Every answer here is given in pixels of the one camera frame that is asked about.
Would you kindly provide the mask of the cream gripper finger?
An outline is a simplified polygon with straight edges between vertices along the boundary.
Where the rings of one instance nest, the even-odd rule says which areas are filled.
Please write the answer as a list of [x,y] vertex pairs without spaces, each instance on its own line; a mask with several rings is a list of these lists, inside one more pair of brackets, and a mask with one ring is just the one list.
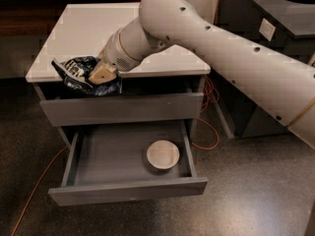
[[100,85],[113,81],[117,77],[117,69],[109,64],[98,64],[89,74],[89,81]]

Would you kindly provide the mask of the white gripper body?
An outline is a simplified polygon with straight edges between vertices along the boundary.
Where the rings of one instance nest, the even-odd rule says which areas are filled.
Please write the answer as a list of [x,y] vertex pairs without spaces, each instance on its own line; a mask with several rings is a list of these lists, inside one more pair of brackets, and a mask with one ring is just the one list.
[[119,72],[129,72],[141,64],[124,50],[120,40],[119,29],[107,41],[98,54],[98,58],[115,67]]

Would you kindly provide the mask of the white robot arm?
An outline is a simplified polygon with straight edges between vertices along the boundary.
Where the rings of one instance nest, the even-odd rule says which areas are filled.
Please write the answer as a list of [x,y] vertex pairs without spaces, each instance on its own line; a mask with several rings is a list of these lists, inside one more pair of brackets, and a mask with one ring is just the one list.
[[315,148],[314,69],[213,26],[184,0],[141,0],[139,17],[109,38],[89,81],[112,81],[173,44],[193,52]]

